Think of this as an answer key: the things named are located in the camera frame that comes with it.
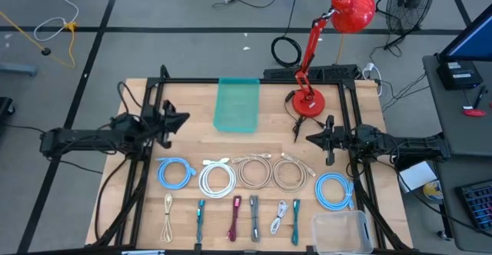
red desk lamp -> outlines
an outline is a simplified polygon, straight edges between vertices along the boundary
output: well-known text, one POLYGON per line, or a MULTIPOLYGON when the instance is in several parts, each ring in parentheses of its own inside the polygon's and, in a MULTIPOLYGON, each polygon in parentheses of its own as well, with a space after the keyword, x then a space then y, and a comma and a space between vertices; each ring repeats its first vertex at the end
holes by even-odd
POLYGON ((327 14, 313 20, 302 65, 295 72, 295 79, 301 90, 295 92, 292 106, 299 115, 307 118, 318 116, 324 109, 323 94, 311 87, 308 71, 320 33, 328 20, 331 18, 333 26, 341 33, 355 33, 371 22, 376 10, 374 0, 331 0, 331 4, 332 7, 327 14))

red button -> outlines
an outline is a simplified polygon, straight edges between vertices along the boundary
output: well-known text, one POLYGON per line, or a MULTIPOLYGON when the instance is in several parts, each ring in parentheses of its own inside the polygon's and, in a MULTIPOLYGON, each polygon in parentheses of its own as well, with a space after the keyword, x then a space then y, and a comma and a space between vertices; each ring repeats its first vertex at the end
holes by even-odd
POLYGON ((467 115, 468 117, 483 117, 487 113, 479 109, 467 109, 467 110, 463 110, 463 114, 467 115))

blue cable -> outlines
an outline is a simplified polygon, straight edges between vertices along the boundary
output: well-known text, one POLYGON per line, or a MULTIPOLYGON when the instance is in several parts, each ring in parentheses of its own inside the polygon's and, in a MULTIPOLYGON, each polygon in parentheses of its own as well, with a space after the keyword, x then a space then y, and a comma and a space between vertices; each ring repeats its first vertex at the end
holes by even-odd
POLYGON ((179 190, 183 188, 190 181, 191 175, 193 176, 197 175, 197 171, 195 171, 193 167, 190 167, 190 164, 188 164, 188 162, 183 158, 162 157, 162 158, 158 158, 157 160, 162 162, 159 168, 157 169, 157 180, 161 182, 162 186, 168 188, 169 190, 179 190), (168 167, 168 165, 172 163, 183 164, 184 168, 186 169, 186 175, 184 176, 183 181, 181 181, 178 184, 170 184, 164 178, 166 167, 168 167))
POLYGON ((352 191, 354 190, 354 183, 349 182, 343 175, 337 173, 326 173, 321 175, 314 186, 316 192, 317 201, 328 210, 342 210, 346 206, 354 209, 354 202, 352 201, 352 191), (323 195, 323 183, 326 180, 335 179, 340 182, 341 186, 345 190, 345 198, 337 203, 330 203, 323 195))

blue screen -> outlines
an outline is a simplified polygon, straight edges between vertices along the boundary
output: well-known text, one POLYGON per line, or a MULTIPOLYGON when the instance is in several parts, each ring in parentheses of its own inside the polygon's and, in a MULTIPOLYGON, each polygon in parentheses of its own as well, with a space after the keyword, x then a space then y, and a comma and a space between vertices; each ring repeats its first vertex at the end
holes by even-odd
POLYGON ((449 55, 492 58, 492 16, 452 49, 449 55))

yellow cable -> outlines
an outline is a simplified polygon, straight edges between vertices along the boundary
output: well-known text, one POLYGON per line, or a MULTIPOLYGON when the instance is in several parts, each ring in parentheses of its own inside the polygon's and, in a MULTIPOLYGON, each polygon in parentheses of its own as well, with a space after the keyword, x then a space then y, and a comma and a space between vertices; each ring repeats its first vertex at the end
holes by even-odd
POLYGON ((337 56, 337 60, 335 61, 336 65, 338 65, 338 59, 340 59, 341 51, 344 49, 344 36, 345 34, 341 35, 340 47, 338 48, 338 56, 337 56))
POLYGON ((335 61, 335 64, 338 64, 338 60, 340 59, 340 56, 341 56, 341 51, 344 49, 344 36, 345 36, 345 34, 341 35, 340 47, 338 48, 338 55, 337 55, 337 60, 335 61))
MULTIPOLYGON (((22 35, 24 35, 32 44, 34 44, 37 48, 39 48, 41 51, 45 50, 45 47, 43 47, 41 44, 39 44, 37 41, 35 41, 31 36, 29 36, 27 33, 25 33, 22 28, 19 28, 18 25, 16 25, 4 12, 0 12, 0 16, 2 16, 11 26, 13 26, 15 29, 17 29, 19 32, 21 32, 22 35)), ((74 41, 75 41, 75 26, 77 24, 75 22, 69 22, 67 25, 65 25, 65 28, 69 29, 71 32, 71 42, 70 46, 68 47, 68 55, 70 56, 71 59, 71 65, 64 62, 60 58, 54 56, 53 54, 50 54, 50 57, 58 62, 60 65, 63 65, 65 67, 69 68, 75 68, 75 59, 73 58, 71 54, 71 49, 73 47, 74 41)))

